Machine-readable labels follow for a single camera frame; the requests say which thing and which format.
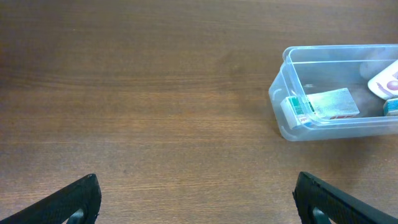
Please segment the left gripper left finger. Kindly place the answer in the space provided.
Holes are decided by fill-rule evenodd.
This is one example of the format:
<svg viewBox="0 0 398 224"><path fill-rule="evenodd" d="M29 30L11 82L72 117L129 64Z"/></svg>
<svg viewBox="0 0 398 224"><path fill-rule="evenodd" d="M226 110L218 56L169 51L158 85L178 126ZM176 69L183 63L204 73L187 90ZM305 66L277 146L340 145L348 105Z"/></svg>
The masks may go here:
<svg viewBox="0 0 398 224"><path fill-rule="evenodd" d="M88 174L31 206L1 220L1 224L94 223L101 206L95 174Z"/></svg>

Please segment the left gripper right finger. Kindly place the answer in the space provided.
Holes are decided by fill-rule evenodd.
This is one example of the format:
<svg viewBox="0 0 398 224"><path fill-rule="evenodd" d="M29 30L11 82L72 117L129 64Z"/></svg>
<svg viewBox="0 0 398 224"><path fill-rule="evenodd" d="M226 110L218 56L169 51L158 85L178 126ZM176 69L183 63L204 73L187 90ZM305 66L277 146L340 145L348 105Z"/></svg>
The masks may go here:
<svg viewBox="0 0 398 224"><path fill-rule="evenodd" d="M308 172L299 173L293 197L298 215L304 224L397 223L397 218L358 200Z"/></svg>

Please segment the white green medicine box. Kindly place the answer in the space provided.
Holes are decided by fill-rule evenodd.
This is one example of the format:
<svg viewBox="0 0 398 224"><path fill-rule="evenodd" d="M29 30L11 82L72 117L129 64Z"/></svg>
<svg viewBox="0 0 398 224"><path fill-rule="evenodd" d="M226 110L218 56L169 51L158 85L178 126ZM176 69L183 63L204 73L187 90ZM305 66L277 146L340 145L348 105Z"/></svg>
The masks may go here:
<svg viewBox="0 0 398 224"><path fill-rule="evenodd" d="M347 88L310 94L302 102L309 105L310 111L314 115L326 120L354 118L360 113ZM290 129L313 124L309 115L304 113L297 96L286 97L280 106Z"/></svg>

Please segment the small jar gold lid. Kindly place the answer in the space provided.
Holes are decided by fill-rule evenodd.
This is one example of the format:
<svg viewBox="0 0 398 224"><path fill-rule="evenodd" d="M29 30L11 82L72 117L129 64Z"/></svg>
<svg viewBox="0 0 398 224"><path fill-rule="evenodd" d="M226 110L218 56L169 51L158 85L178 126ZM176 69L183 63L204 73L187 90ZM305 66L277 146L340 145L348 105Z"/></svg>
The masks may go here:
<svg viewBox="0 0 398 224"><path fill-rule="evenodd" d="M398 98L391 98L386 100L383 105L384 116L397 116L398 115Z"/></svg>

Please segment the white pump lotion bottle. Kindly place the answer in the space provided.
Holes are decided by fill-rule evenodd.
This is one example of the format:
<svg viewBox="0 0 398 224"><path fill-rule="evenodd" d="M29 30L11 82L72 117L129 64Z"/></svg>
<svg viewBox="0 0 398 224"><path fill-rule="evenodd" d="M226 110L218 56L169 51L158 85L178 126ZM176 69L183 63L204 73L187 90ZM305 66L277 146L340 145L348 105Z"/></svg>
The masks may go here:
<svg viewBox="0 0 398 224"><path fill-rule="evenodd" d="M368 81L368 88L383 100L397 97L397 61Z"/></svg>

